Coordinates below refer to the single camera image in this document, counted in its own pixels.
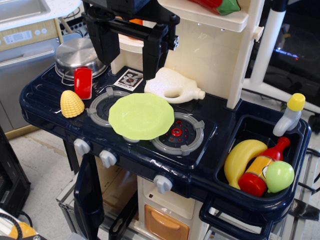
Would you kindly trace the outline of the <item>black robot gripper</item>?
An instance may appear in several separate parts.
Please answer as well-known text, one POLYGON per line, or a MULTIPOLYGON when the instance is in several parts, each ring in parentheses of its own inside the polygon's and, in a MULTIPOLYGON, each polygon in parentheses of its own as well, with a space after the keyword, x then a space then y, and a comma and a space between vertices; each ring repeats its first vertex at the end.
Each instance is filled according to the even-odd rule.
POLYGON ((120 54, 118 34, 143 41, 143 77, 153 79, 168 50, 178 47, 180 17, 157 0, 84 0, 83 18, 98 59, 106 66, 120 54), (130 22, 143 20, 143 25, 130 22))

